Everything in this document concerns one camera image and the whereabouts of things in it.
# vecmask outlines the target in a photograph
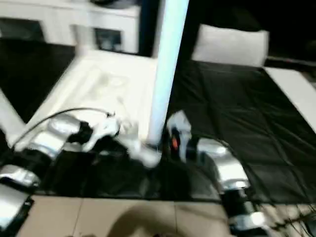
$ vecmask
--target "white platform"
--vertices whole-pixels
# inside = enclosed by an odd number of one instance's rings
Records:
[[[139,137],[148,136],[156,59],[105,51],[77,58],[60,78],[27,127],[57,111],[93,107],[139,123]],[[74,112],[95,125],[104,118],[90,111]]]

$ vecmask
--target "electrical wire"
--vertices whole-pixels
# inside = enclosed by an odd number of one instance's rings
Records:
[[[301,180],[299,179],[297,173],[293,170],[293,168],[291,167],[290,168],[290,171],[291,173],[293,174],[293,177],[294,179],[296,180],[296,183],[300,186],[302,192],[304,193],[304,196],[306,198],[306,200],[309,202],[309,203],[312,203],[312,200],[311,198],[309,197],[309,195],[307,194],[306,190],[305,190],[305,187],[304,185],[302,184]],[[316,213],[316,209],[311,205],[309,204],[309,209],[312,210],[312,213]]]
[[[260,177],[253,171],[253,169],[246,163],[246,162],[243,162],[236,154],[236,152],[234,152],[234,150],[232,149],[232,147],[229,146],[229,144],[227,144],[226,142],[220,140],[220,139],[215,139],[216,141],[220,142],[224,147],[228,148],[230,150],[230,152],[241,162],[242,166],[243,167],[247,167],[247,170],[250,171],[252,174],[253,174],[253,177],[255,177],[255,179],[257,180],[257,183],[260,184],[261,186],[261,190],[263,191],[263,193],[265,194],[265,196],[268,198],[269,200],[269,203],[272,205],[273,208],[275,208],[275,210],[278,212],[278,216],[284,221],[284,225],[283,227],[286,228],[286,225],[287,224],[291,224],[293,229],[300,235],[300,236],[303,236],[302,233],[300,233],[293,225],[293,221],[290,220],[289,218],[284,218],[283,216],[283,213],[278,209],[278,207],[274,204],[275,203],[275,200],[273,200],[273,198],[271,197],[270,195],[270,191],[269,189],[263,184],[262,180],[260,179]],[[282,225],[280,225],[278,223],[278,221],[275,221],[275,224],[277,226],[277,228],[275,230],[279,230],[280,227],[282,227]]]
[[[58,111],[50,116],[47,116],[43,119],[41,119],[40,121],[38,121],[36,124],[34,124],[33,126],[31,126],[27,131],[25,131],[13,144],[11,150],[14,151],[15,150],[15,147],[16,145],[22,141],[23,138],[25,138],[30,132],[32,132],[35,128],[37,128],[39,125],[41,125],[43,122],[49,120],[49,119],[52,119],[58,115],[61,115],[61,114],[65,114],[65,113],[68,113],[68,112],[72,112],[72,111],[84,111],[84,110],[87,110],[87,111],[94,111],[94,112],[99,112],[99,113],[103,113],[104,115],[106,115],[106,117],[110,117],[110,116],[114,116],[113,114],[110,114],[109,112],[105,111],[105,110],[102,110],[102,109],[97,109],[97,108],[89,108],[89,107],[82,107],[82,108],[71,108],[71,109],[66,109],[66,110],[61,110],[61,111]]]
[[[301,209],[299,208],[299,206],[296,205],[296,207],[297,207],[297,209],[298,209],[298,211],[299,211],[299,216],[300,216],[300,217],[305,217],[305,216],[303,215],[303,213],[301,212]],[[301,226],[301,228],[304,230],[304,232],[305,232],[309,237],[313,237],[313,236],[306,230],[306,228],[303,226],[302,223],[300,223],[300,226]]]
[[[304,235],[303,235],[303,232],[302,232],[302,225],[300,225],[301,231],[298,231],[298,230],[296,229],[296,227],[294,226],[293,222],[291,221],[290,215],[289,215],[289,213],[288,213],[287,205],[285,205],[285,213],[286,213],[287,220],[289,221],[289,223],[290,223],[290,225],[292,226],[292,228],[293,228],[297,233],[299,233],[300,236],[303,237]]]

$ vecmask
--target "white cabinet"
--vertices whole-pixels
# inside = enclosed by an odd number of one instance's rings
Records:
[[[62,31],[63,43],[75,45],[76,29],[89,26],[92,29],[93,42],[100,48],[102,31],[114,31],[120,35],[121,50],[128,53],[138,52],[139,12],[140,7],[129,9],[105,9],[96,6],[88,7],[88,17],[80,9],[59,9],[56,11]]]
[[[55,25],[53,8],[0,2],[0,18],[33,20],[39,22],[44,39],[48,43],[61,43],[59,31]]]
[[[77,45],[78,41],[82,43],[90,37],[90,44],[102,49],[107,36],[114,35],[119,38],[121,51],[128,53],[138,52],[139,15],[137,5],[107,9],[67,0],[0,0],[0,18],[38,21],[48,43]],[[89,26],[91,31],[84,31],[82,26]],[[82,35],[88,33],[91,35],[82,39]]]

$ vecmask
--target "white pole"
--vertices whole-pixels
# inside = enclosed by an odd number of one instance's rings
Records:
[[[166,119],[189,0],[166,0],[148,141],[159,142]]]
[[[25,123],[0,89],[0,129],[4,132],[9,146],[24,131],[24,128]]]

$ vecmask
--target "white vertical column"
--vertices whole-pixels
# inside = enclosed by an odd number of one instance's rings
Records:
[[[189,0],[166,0],[165,3],[148,134],[148,141],[153,144],[159,142],[166,119],[188,4]]]

